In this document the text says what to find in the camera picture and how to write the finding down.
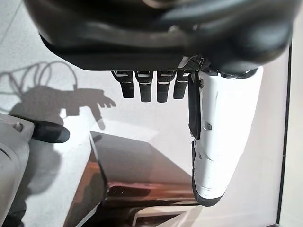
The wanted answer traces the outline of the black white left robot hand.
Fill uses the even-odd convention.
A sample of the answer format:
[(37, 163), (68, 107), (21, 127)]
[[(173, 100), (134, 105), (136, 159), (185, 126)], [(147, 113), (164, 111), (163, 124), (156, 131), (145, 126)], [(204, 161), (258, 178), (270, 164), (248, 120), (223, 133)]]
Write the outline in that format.
[(26, 0), (45, 46), (90, 71), (110, 71), (123, 97), (165, 103), (188, 92), (192, 187), (223, 197), (244, 152), (263, 65), (291, 41), (299, 0)]

